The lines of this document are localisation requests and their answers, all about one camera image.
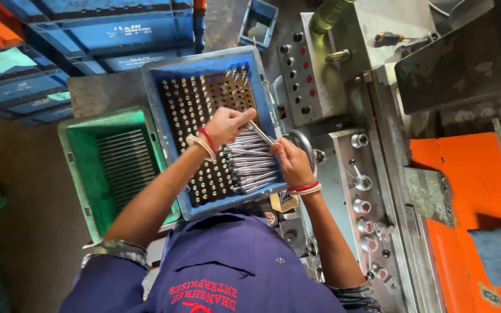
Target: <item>screwdriver handle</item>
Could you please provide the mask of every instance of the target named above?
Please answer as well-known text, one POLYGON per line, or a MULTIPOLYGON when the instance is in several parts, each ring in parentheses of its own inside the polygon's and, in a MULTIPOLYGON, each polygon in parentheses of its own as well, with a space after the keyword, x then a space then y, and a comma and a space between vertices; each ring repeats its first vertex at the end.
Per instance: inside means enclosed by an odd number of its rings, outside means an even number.
POLYGON ((380 32, 376 34, 374 40, 385 46, 395 46, 405 39, 405 35, 393 32, 380 32))

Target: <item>person's right hand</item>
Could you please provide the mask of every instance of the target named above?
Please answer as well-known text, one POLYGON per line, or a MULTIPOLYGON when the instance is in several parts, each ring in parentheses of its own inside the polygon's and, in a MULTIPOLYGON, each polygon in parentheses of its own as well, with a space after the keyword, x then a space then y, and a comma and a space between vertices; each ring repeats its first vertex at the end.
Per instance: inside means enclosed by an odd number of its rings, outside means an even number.
POLYGON ((304 187, 316 182, 307 153, 289 140, 285 138, 278 139, 272 146, 272 152, 281 163, 283 178, 285 178, 289 187, 304 187))

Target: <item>uniform shirt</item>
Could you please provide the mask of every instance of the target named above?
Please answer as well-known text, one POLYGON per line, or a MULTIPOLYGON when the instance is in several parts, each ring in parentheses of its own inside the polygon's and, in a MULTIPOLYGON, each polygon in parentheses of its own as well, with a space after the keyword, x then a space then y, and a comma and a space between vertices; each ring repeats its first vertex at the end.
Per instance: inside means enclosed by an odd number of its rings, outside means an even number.
POLYGON ((148 298, 143 248, 104 242, 63 302, 69 312, 379 312, 368 283, 335 289, 309 279, 264 220, 219 213, 176 230, 148 298))

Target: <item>bangle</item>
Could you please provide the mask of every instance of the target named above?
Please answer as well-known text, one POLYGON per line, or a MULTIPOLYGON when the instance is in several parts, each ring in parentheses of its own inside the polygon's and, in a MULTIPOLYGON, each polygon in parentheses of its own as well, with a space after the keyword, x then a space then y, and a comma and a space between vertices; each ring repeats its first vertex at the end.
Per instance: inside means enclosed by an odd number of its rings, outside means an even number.
POLYGON ((204 136, 206 136, 206 139, 208 139, 208 143, 210 144, 210 148, 212 148, 212 151, 215 152, 215 147, 214 147, 214 142, 212 141, 212 137, 210 137, 210 134, 208 134, 204 126, 199 127, 198 131, 202 132, 204 136))
POLYGON ((202 141, 200 138, 196 137, 193 134, 190 134, 186 137, 186 143, 189 144, 189 146, 194 145, 195 143, 198 144, 199 146, 203 147, 206 152, 209 155, 209 158, 204 158, 206 161, 213 161, 215 160, 215 153, 212 151, 212 148, 210 148, 204 141, 202 141))
POLYGON ((312 185, 308 185, 308 186, 303 186, 303 187, 296 187, 296 188, 292 188, 292 187, 289 187, 287 190, 288 191, 305 191, 305 190, 309 190, 313 187, 316 187, 320 182, 315 182, 314 184, 312 185))
POLYGON ((317 184, 316 186, 314 186, 312 188, 302 190, 302 191, 288 190, 287 193, 289 193, 291 196, 304 196, 305 194, 310 194, 310 193, 320 191, 320 189, 322 189, 322 184, 317 184))

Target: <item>stacked blue crate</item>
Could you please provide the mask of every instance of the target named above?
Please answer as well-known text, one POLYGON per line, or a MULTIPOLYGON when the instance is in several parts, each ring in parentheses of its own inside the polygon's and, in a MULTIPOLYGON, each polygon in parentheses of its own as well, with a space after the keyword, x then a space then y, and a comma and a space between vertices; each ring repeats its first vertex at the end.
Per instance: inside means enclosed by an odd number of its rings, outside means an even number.
POLYGON ((72 116, 66 84, 68 74, 26 44, 2 48, 2 52, 7 54, 0 54, 1 118, 37 125, 72 116), (2 62, 16 61, 12 58, 22 58, 30 65, 1 67, 2 62), (65 109, 69 109, 66 114, 53 114, 65 109))
POLYGON ((1 2, 86 75, 194 54, 194 33, 203 33, 192 0, 1 2))

